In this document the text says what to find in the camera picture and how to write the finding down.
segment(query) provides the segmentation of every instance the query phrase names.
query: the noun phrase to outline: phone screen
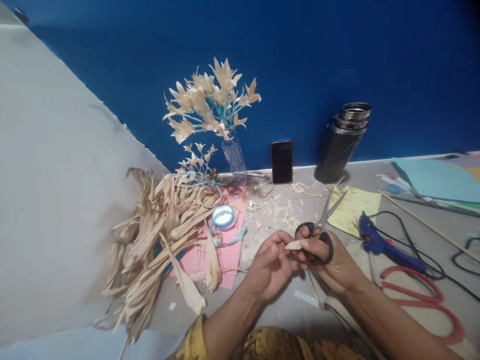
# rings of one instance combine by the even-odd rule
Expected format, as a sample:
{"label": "phone screen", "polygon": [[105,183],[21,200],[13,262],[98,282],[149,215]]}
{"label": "phone screen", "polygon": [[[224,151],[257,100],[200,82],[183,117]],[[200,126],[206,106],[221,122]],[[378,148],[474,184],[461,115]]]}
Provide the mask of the phone screen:
{"label": "phone screen", "polygon": [[292,142],[271,143],[271,173],[274,184],[291,183],[293,180]]}

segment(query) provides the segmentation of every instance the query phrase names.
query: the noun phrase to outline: blue glue gun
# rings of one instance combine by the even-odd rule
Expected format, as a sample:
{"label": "blue glue gun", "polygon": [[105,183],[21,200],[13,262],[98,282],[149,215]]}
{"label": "blue glue gun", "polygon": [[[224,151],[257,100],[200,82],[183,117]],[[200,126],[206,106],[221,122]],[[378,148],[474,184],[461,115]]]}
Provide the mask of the blue glue gun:
{"label": "blue glue gun", "polygon": [[415,270],[420,274],[427,272],[427,264],[425,261],[412,257],[400,251],[392,244],[388,243],[374,228],[374,223],[370,218],[362,212],[360,216],[360,236],[363,240],[363,248],[367,252],[372,252],[375,255],[385,254],[394,263]]}

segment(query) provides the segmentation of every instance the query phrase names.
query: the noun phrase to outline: glass vase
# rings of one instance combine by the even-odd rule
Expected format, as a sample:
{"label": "glass vase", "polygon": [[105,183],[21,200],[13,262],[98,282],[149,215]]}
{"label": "glass vase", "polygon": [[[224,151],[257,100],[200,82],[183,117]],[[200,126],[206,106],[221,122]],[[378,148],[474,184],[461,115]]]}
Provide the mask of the glass vase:
{"label": "glass vase", "polygon": [[238,186],[244,186],[247,180],[247,168],[245,167],[244,156],[238,137],[234,136],[232,140],[223,140],[221,148],[225,158],[230,165],[230,171],[234,181]]}

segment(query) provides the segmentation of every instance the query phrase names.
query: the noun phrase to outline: metal thermos lid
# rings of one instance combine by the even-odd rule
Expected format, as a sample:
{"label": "metal thermos lid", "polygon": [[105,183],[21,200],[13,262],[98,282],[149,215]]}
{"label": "metal thermos lid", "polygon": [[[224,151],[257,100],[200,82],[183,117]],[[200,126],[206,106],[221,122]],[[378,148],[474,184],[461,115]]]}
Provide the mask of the metal thermos lid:
{"label": "metal thermos lid", "polygon": [[358,130],[367,127],[372,106],[365,102],[351,102],[343,105],[341,111],[332,118],[339,129]]}

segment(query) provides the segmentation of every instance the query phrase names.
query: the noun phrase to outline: black cable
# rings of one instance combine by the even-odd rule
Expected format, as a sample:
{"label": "black cable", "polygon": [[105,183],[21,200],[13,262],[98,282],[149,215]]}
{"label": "black cable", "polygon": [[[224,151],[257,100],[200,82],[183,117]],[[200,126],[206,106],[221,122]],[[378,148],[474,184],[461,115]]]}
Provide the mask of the black cable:
{"label": "black cable", "polygon": [[[466,245],[465,245],[465,249],[470,249],[470,245],[472,244],[472,241],[473,240],[477,240],[477,241],[480,241],[480,237],[471,237],[469,238],[467,241],[466,241]],[[467,269],[467,268],[464,268],[463,266],[461,266],[458,262],[457,262],[457,258],[462,255],[464,253],[463,250],[460,250],[459,252],[457,252],[455,255],[453,255],[451,257],[451,260],[453,261],[453,263],[460,269],[462,269],[463,271],[466,271],[467,273],[470,273],[470,274],[473,274],[473,275],[478,275],[480,276],[480,272],[476,272],[476,271],[473,271],[473,270],[470,270],[470,269]]]}
{"label": "black cable", "polygon": [[[435,265],[438,267],[438,268],[435,268],[435,267],[433,267],[433,266],[431,266],[430,264],[428,264],[428,263],[425,262],[426,265],[427,265],[427,267],[428,267],[428,269],[429,269],[430,271],[437,272],[437,273],[440,274],[439,276],[433,276],[433,275],[431,275],[431,274],[426,274],[426,277],[427,277],[427,278],[430,278],[430,279],[432,279],[432,280],[434,280],[434,281],[436,281],[436,280],[442,280],[442,279],[448,279],[448,280],[450,280],[451,282],[457,284],[460,288],[462,288],[465,292],[467,292],[471,297],[473,297],[475,300],[477,300],[477,301],[480,303],[480,297],[478,297],[478,296],[475,295],[473,292],[471,292],[471,291],[470,291],[468,288],[466,288],[462,283],[460,283],[460,282],[458,282],[457,280],[455,280],[454,278],[448,276],[448,275],[445,273],[444,268],[443,268],[437,261],[435,261],[432,257],[430,257],[430,256],[427,255],[426,253],[424,253],[424,252],[422,252],[422,251],[420,251],[420,250],[417,249],[417,247],[415,246],[414,242],[413,242],[412,239],[410,238],[410,235],[409,235],[407,229],[405,228],[404,222],[402,221],[402,219],[401,219],[397,214],[395,214],[395,213],[393,213],[393,212],[391,212],[391,211],[380,211],[380,212],[378,212],[378,213],[376,213],[376,214],[374,214],[374,215],[370,215],[369,218],[374,218],[374,217],[376,217],[376,216],[378,216],[378,215],[380,215],[380,214],[390,214],[390,215],[393,215],[394,217],[396,217],[396,218],[398,219],[398,221],[400,222],[401,228],[402,228],[402,230],[403,230],[403,233],[405,234],[405,237],[406,237],[408,243],[405,243],[405,242],[403,242],[403,241],[400,241],[400,240],[398,240],[397,238],[395,238],[395,237],[387,234],[386,232],[380,230],[380,229],[379,229],[378,227],[376,227],[375,225],[372,225],[372,227],[373,227],[375,230],[377,230],[379,233],[385,235],[386,237],[388,237],[388,238],[390,238],[390,239],[392,239],[392,240],[394,240],[394,241],[396,241],[396,242],[398,242],[398,243],[400,243],[400,244],[402,244],[402,245],[405,245],[406,247],[412,249],[413,252],[414,252],[414,254],[415,254],[415,256],[416,256],[417,258],[419,258],[420,260],[425,261],[425,260],[422,259],[422,257],[421,257],[421,255],[423,255],[423,256],[427,257],[429,260],[431,260],[432,262],[434,262]],[[472,243],[473,240],[480,240],[480,238],[473,237],[473,238],[469,239],[469,240],[467,241],[467,246],[468,246],[468,247],[470,247],[470,244]],[[459,267],[460,269],[462,269],[462,270],[465,270],[465,271],[467,271],[467,272],[469,272],[469,273],[472,273],[472,274],[475,274],[475,275],[480,275],[480,274],[478,274],[478,273],[476,273],[476,272],[474,272],[474,271],[465,269],[465,268],[463,268],[462,266],[459,266],[459,265],[457,264],[456,258],[457,258],[459,255],[463,254],[463,253],[464,253],[464,252],[460,250],[457,254],[455,254],[455,255],[452,257],[453,263],[454,263],[457,267]]]}
{"label": "black cable", "polygon": [[[402,219],[400,218],[400,216],[398,216],[396,213],[393,213],[391,211],[380,211],[378,213],[376,213],[375,215],[371,215],[369,216],[369,218],[374,218],[380,214],[390,214],[390,215],[393,215],[394,217],[397,218],[397,220],[400,222],[400,225],[401,225],[401,228],[403,230],[403,233],[405,234],[405,237],[408,241],[408,244],[403,242],[403,241],[400,241],[398,240],[397,238],[394,238],[393,236],[387,234],[386,232],[380,230],[378,227],[376,227],[375,225],[373,225],[373,228],[375,230],[377,230],[379,233],[385,235],[386,237],[402,244],[402,245],[405,245],[406,247],[410,248],[413,250],[415,256],[417,258],[419,258],[420,260],[424,261],[426,263],[426,265],[428,266],[428,268],[430,270],[433,270],[433,271],[436,271],[437,273],[440,273],[440,276],[434,276],[434,275],[431,275],[429,273],[425,274],[427,278],[429,279],[432,279],[432,280],[442,280],[442,279],[445,279],[445,271],[444,271],[444,268],[437,262],[435,261],[431,256],[427,255],[426,253],[424,252],[421,252],[420,250],[417,249],[417,247],[415,246],[414,242],[412,241],[412,239],[410,238],[410,235],[409,235],[409,232],[407,231],[407,228],[405,227],[405,224],[404,222],[402,221]],[[433,266],[431,266],[430,264],[428,264],[423,258],[421,255],[424,255],[427,259],[431,260],[436,266],[437,268],[434,268]]]}

